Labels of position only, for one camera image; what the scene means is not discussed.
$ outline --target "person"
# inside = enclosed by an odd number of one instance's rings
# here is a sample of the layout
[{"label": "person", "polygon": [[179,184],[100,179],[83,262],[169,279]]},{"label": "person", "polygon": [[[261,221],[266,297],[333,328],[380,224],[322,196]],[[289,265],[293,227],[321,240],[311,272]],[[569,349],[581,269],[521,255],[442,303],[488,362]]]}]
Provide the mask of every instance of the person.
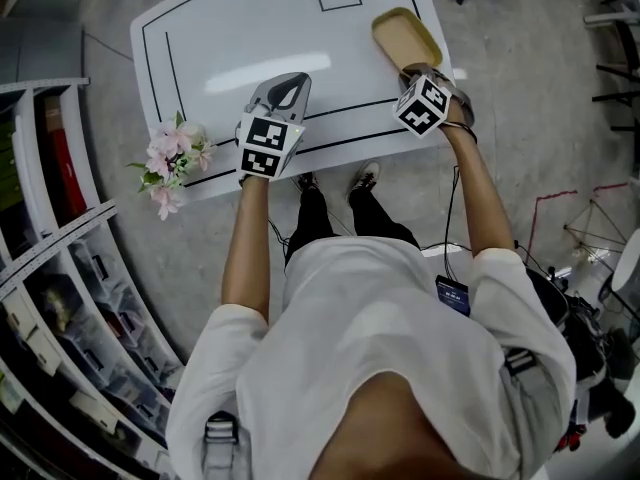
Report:
[{"label": "person", "polygon": [[[182,480],[519,479],[553,453],[569,422],[575,362],[513,250],[455,100],[448,123],[474,258],[470,315],[438,300],[414,236],[372,193],[380,168],[370,162],[347,196],[358,236],[335,235],[315,177],[298,180],[284,311],[270,328],[269,182],[246,178],[222,305],[168,419]],[[215,428],[205,439],[214,415],[230,417],[241,436],[231,449],[216,448]]]}]

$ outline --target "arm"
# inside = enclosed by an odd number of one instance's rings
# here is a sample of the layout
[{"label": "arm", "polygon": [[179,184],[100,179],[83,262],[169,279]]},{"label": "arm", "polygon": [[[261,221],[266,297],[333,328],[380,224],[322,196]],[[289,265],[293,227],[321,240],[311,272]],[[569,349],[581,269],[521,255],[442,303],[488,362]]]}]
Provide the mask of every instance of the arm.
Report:
[{"label": "arm", "polygon": [[269,321],[269,180],[248,177],[222,278],[222,304],[258,311]]},{"label": "arm", "polygon": [[[464,123],[460,104],[453,99],[448,120]],[[442,130],[458,160],[473,255],[493,247],[513,250],[509,220],[478,146],[463,129],[443,126]]]}]

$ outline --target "white t-shirt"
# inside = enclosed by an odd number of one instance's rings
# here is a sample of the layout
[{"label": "white t-shirt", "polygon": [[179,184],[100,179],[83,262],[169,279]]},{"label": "white t-shirt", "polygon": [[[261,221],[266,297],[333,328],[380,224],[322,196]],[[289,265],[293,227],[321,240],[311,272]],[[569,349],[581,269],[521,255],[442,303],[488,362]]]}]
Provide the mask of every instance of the white t-shirt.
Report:
[{"label": "white t-shirt", "polygon": [[405,242],[337,237],[296,252],[287,267],[285,311],[271,329],[256,311],[226,305],[202,332],[167,426],[176,472],[182,480],[202,478],[205,423],[237,396],[253,477],[307,478],[350,396],[392,371],[410,384],[462,466],[519,478],[518,436],[498,373],[502,347],[545,357],[562,428],[573,404],[575,362],[518,255],[485,250],[473,260],[472,277],[469,318],[437,299],[426,261]]}]

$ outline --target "white table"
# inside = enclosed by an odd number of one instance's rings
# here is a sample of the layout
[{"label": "white table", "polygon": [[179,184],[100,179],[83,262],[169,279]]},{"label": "white table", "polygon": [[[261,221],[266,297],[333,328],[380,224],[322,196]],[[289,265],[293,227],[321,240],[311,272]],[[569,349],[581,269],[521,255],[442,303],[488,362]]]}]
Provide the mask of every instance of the white table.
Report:
[{"label": "white table", "polygon": [[407,7],[449,52],[432,0],[166,0],[131,25],[150,127],[175,115],[205,126],[218,148],[212,166],[186,184],[188,201],[238,190],[234,130],[257,85],[304,71],[313,84],[304,142],[283,176],[410,151],[419,140],[392,117],[398,74],[371,36],[373,19]]}]

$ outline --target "gray floor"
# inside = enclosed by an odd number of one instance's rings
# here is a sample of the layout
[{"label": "gray floor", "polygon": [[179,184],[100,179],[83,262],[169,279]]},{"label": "gray floor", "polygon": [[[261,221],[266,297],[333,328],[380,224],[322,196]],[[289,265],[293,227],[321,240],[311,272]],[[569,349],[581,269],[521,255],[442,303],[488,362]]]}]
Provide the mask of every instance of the gray floor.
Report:
[{"label": "gray floor", "polygon": [[[219,290],[231,237],[237,194],[182,208],[161,222],[155,204],[136,194],[138,174],[125,169],[143,159],[148,140],[130,60],[129,25],[162,0],[84,0],[86,91],[95,168],[103,193],[117,202],[115,225],[140,285],[168,336],[188,356]],[[630,124],[628,109],[591,103],[615,87],[598,75],[596,62],[615,60],[606,29],[588,31],[586,0],[434,0],[454,67],[467,79],[475,131],[512,222],[516,239],[528,244],[538,203],[532,253],[547,266],[576,263],[575,241],[563,230],[594,196],[597,186],[628,181],[630,134],[609,131]],[[389,214],[408,226],[422,245],[443,239],[451,191],[453,153],[438,147],[382,158],[375,194]],[[330,210],[352,227],[344,191],[357,165],[318,173]],[[597,200],[627,236],[635,227],[628,187],[599,190]],[[288,180],[272,184],[270,212],[284,235],[296,223],[298,193]],[[591,232],[613,236],[602,220]],[[340,232],[339,225],[335,230]],[[272,235],[272,310],[279,314],[284,283],[281,249]],[[456,195],[451,238],[467,243],[461,193]]]}]

